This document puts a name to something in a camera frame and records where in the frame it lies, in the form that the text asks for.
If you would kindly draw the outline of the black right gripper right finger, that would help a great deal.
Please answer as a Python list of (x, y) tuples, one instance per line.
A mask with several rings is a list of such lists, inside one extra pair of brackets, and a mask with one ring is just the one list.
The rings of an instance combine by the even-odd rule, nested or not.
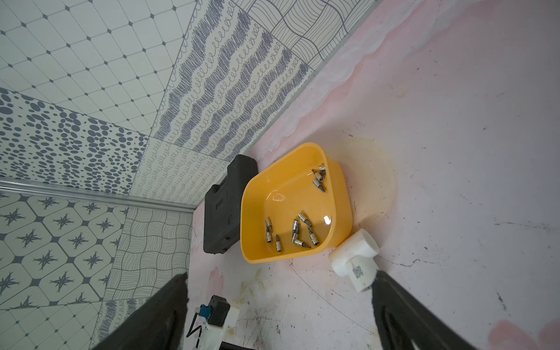
[(377, 272), (371, 290), (383, 349), (473, 348), (386, 272)]

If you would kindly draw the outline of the small silver bit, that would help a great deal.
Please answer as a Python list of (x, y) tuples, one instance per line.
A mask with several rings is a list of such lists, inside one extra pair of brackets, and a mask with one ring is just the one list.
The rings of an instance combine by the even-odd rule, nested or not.
[(308, 217), (306, 217), (305, 214), (299, 213), (299, 214), (298, 214), (298, 217), (299, 217), (299, 219), (300, 219), (302, 222), (304, 222), (309, 228), (310, 228), (310, 227), (313, 227), (311, 221), (309, 220)]

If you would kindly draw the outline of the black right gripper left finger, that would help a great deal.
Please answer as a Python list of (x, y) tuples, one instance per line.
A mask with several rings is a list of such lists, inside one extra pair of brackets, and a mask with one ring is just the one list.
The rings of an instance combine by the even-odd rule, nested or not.
[(178, 349), (188, 313), (188, 274), (167, 282), (96, 349)]

